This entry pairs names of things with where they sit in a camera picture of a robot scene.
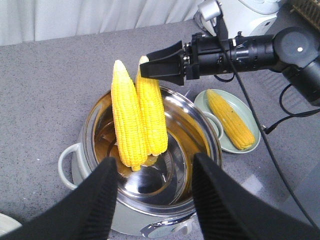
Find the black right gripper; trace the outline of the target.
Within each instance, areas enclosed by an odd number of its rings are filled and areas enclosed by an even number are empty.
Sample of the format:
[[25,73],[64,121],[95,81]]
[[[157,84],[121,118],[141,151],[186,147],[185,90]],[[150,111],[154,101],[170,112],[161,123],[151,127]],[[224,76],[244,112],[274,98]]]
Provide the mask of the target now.
[[[184,69],[178,63],[155,63],[151,61],[175,60],[182,61],[185,56],[188,62]],[[201,76],[220,75],[232,73],[230,43],[228,40],[219,42],[216,36],[206,36],[196,33],[191,42],[184,46],[182,41],[146,55],[150,62],[139,65],[141,76],[184,85],[184,72],[187,80],[199,79]]]

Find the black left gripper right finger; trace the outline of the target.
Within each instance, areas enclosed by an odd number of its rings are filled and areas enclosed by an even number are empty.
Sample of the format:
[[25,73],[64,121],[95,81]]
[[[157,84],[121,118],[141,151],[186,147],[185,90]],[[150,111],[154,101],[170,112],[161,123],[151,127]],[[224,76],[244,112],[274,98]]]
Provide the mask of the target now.
[[192,166],[192,197],[206,240],[318,240],[320,231],[245,190],[204,153]]

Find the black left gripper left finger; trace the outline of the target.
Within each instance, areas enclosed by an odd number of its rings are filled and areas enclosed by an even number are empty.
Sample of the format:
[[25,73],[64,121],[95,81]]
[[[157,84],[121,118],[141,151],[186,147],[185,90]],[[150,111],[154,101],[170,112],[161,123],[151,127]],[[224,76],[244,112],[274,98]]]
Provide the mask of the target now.
[[106,240],[117,201],[117,164],[106,157],[52,208],[1,236],[2,240]]

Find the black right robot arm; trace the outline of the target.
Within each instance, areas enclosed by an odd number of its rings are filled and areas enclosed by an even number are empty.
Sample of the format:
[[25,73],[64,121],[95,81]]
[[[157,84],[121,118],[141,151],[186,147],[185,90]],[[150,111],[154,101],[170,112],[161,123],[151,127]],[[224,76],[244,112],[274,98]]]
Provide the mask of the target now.
[[300,27],[225,40],[196,33],[188,44],[179,41],[147,57],[140,65],[143,77],[179,86],[201,76],[268,69],[282,73],[311,105],[320,105],[320,44]]

